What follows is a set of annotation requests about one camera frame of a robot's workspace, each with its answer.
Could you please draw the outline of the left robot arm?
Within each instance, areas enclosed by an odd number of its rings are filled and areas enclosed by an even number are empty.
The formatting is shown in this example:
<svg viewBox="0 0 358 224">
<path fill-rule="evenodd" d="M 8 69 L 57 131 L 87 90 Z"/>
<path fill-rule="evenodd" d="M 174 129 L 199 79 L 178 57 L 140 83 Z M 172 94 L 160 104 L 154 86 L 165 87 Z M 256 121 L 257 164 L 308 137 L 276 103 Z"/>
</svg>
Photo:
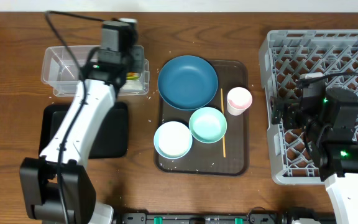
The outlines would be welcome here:
<svg viewBox="0 0 358 224">
<path fill-rule="evenodd" d="M 142 73 L 135 19 L 102 23 L 101 44 L 79 68 L 75 97 L 53 139 L 19 169 L 29 218 L 55 223 L 112 223 L 112 206 L 97 202 L 86 172 L 91 148 L 127 75 Z"/>
</svg>

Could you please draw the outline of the wooden chopstick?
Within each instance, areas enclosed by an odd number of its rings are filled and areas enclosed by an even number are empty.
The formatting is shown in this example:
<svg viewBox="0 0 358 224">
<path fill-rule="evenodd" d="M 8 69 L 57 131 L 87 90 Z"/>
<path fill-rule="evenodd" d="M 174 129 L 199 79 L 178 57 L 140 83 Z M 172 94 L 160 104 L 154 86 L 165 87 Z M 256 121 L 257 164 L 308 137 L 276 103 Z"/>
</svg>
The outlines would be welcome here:
<svg viewBox="0 0 358 224">
<path fill-rule="evenodd" d="M 221 97 L 221 113 L 224 116 L 224 97 L 223 97 L 223 89 L 222 88 L 220 89 L 220 97 Z M 226 139 L 225 139 L 225 135 L 223 135 L 222 141 L 223 141 L 223 158 L 226 158 Z"/>
</svg>

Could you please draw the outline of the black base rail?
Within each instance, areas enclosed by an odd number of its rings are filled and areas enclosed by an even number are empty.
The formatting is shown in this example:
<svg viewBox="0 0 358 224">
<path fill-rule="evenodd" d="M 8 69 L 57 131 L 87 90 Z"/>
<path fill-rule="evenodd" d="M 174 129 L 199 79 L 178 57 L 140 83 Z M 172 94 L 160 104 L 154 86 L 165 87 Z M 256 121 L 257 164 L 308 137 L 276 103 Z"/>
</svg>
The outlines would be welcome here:
<svg viewBox="0 0 358 224">
<path fill-rule="evenodd" d="M 251 214 L 247 215 L 162 215 L 162 214 L 145 214 L 145 213 L 125 213 L 115 215 L 113 223 L 116 224 L 189 224 L 189 223 L 205 223 L 205 224 L 235 224 L 235 223 L 278 223 L 280 219 L 275 221 L 267 214 Z"/>
</svg>

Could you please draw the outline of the dark blue plate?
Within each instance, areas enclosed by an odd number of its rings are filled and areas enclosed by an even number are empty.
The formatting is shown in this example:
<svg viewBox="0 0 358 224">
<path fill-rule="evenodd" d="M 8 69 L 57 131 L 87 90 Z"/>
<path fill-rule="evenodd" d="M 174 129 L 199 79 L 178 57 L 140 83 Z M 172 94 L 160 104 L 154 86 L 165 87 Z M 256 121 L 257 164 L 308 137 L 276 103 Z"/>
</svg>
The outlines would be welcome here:
<svg viewBox="0 0 358 224">
<path fill-rule="evenodd" d="M 218 75 L 205 59 L 182 55 L 161 69 L 157 86 L 168 105 L 179 110 L 197 110 L 207 105 L 218 90 Z"/>
</svg>

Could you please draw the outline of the black plastic tray bin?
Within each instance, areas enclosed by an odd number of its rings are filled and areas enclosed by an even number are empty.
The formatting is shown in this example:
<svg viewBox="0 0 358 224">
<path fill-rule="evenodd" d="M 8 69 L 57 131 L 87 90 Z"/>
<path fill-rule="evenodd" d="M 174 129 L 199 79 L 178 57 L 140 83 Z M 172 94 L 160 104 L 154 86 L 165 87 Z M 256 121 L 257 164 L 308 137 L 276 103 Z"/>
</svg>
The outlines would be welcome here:
<svg viewBox="0 0 358 224">
<path fill-rule="evenodd" d="M 70 105 L 48 105 L 44 109 L 39 152 L 54 137 Z M 119 158 L 126 154 L 129 141 L 129 113 L 124 102 L 109 110 L 96 135 L 89 157 L 91 159 Z"/>
</svg>

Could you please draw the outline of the brown serving tray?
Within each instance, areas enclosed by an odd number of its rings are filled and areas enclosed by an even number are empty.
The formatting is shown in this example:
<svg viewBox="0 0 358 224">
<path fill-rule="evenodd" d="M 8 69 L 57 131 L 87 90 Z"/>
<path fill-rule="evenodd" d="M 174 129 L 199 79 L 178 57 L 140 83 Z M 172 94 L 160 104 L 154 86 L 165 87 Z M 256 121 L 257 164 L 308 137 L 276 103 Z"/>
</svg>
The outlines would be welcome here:
<svg viewBox="0 0 358 224">
<path fill-rule="evenodd" d="M 166 159 L 154 153 L 155 165 L 164 172 L 238 176 L 249 167 L 249 117 L 248 112 L 233 116 L 226 109 L 227 94 L 234 87 L 248 87 L 248 71 L 235 60 L 209 60 L 218 75 L 219 87 L 207 105 L 221 111 L 220 89 L 223 89 L 224 116 L 227 121 L 226 158 L 223 158 L 222 139 L 205 144 L 193 139 L 190 151 L 179 159 Z"/>
</svg>

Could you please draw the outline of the pink white cup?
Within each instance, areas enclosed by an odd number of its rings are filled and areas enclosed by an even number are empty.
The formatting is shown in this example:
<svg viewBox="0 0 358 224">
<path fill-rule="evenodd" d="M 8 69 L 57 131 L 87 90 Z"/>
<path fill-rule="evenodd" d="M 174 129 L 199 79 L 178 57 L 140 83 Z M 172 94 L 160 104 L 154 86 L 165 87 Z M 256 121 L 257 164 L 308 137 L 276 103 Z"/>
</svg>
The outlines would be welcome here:
<svg viewBox="0 0 358 224">
<path fill-rule="evenodd" d="M 235 87 L 227 94 L 227 111 L 233 116 L 241 115 L 252 104 L 250 91 L 243 87 Z"/>
</svg>

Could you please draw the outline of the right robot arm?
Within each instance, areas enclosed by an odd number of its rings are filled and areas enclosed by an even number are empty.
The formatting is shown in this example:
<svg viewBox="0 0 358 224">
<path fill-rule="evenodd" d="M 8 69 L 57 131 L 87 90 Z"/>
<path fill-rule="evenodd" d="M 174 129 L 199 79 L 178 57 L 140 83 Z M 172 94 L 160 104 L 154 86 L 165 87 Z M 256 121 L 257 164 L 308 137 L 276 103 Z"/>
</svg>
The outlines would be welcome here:
<svg viewBox="0 0 358 224">
<path fill-rule="evenodd" d="M 305 149 L 333 205 L 337 223 L 358 223 L 358 143 L 353 140 L 357 95 L 326 88 L 322 80 L 302 80 L 297 100 L 270 97 L 272 124 L 301 129 Z"/>
</svg>

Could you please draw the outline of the clear plastic bin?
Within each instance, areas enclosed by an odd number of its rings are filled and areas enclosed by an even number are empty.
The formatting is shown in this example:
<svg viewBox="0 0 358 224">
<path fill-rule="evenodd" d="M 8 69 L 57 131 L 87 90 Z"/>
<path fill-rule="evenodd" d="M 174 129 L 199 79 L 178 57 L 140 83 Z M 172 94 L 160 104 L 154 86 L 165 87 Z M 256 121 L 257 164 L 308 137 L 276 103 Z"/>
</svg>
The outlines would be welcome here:
<svg viewBox="0 0 358 224">
<path fill-rule="evenodd" d="M 63 46 L 49 47 L 45 51 L 41 81 L 53 88 L 58 97 L 74 96 L 78 84 L 78 68 Z M 120 89 L 119 94 L 145 95 L 149 92 L 149 61 L 144 59 L 142 73 L 130 78 Z"/>
</svg>

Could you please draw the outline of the light blue rice bowl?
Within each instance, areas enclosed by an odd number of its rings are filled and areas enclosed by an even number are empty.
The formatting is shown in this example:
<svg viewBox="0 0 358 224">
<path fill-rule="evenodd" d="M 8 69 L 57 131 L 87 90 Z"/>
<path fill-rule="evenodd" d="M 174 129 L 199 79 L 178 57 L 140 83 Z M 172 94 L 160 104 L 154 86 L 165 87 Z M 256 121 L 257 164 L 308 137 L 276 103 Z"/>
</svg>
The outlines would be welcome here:
<svg viewBox="0 0 358 224">
<path fill-rule="evenodd" d="M 154 147 L 166 159 L 179 159 L 191 149 L 193 136 L 181 122 L 169 121 L 158 127 L 154 134 Z"/>
</svg>

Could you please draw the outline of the grey dishwasher rack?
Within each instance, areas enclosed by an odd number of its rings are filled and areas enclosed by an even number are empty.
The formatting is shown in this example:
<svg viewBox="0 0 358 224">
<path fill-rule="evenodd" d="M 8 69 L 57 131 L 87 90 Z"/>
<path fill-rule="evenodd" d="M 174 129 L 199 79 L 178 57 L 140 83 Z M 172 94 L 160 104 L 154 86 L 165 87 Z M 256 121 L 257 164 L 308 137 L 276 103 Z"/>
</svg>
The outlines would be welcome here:
<svg viewBox="0 0 358 224">
<path fill-rule="evenodd" d="M 259 49 L 262 88 L 266 99 L 297 99 L 296 80 L 304 73 L 358 73 L 358 29 L 271 30 Z M 327 86 L 358 96 L 358 77 L 336 77 Z M 319 170 L 309 158 L 299 129 L 269 124 L 268 154 L 272 179 L 279 185 L 319 185 Z M 358 142 L 358 117 L 353 139 Z"/>
</svg>

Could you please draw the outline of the yellow green snack wrapper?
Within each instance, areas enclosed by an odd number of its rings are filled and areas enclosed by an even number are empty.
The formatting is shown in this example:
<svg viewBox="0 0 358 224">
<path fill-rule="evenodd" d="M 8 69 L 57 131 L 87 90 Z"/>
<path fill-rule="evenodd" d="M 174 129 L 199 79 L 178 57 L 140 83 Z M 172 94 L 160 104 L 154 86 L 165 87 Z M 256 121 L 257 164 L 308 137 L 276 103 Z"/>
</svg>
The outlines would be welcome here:
<svg viewBox="0 0 358 224">
<path fill-rule="evenodd" d="M 141 74 L 136 72 L 129 72 L 126 75 L 126 80 L 138 80 Z"/>
</svg>

